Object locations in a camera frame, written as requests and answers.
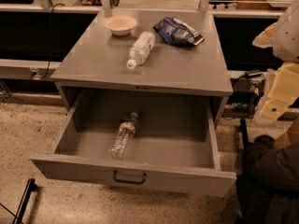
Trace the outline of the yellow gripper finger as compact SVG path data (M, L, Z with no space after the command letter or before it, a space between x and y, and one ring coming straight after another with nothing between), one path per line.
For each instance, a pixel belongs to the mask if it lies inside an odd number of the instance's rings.
M276 71L261 116L277 120L299 98L299 64L285 62Z

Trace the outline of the dark robot base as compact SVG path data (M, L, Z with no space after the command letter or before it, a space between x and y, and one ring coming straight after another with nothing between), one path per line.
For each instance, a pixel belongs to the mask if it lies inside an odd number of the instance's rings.
M269 135L249 143L235 182L240 224L299 224L299 144L275 148Z

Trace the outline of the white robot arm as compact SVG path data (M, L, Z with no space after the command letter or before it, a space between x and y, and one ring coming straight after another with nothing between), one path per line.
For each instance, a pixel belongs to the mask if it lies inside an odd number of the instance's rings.
M252 45L272 48L274 56L283 61L260 110L264 119L276 120L299 97L299 0L256 36Z

